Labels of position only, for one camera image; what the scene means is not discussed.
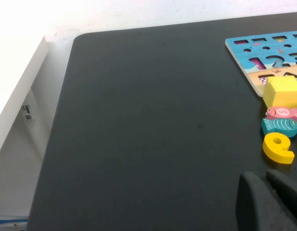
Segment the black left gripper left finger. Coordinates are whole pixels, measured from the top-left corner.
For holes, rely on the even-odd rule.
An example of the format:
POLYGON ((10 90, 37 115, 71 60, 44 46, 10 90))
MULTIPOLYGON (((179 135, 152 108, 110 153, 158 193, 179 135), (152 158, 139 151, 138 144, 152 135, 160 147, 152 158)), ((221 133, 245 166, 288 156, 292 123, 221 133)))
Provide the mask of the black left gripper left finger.
POLYGON ((240 231, 297 231, 297 220, 266 176, 251 171, 240 175, 235 214, 240 231))

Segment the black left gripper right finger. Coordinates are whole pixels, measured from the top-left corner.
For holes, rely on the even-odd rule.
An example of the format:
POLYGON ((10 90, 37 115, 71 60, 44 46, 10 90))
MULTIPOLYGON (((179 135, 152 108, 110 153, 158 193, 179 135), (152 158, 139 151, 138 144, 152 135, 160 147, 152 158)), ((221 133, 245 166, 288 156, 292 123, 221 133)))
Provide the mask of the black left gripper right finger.
POLYGON ((297 220, 297 181, 278 170, 269 170, 266 180, 272 186, 281 202, 297 220))

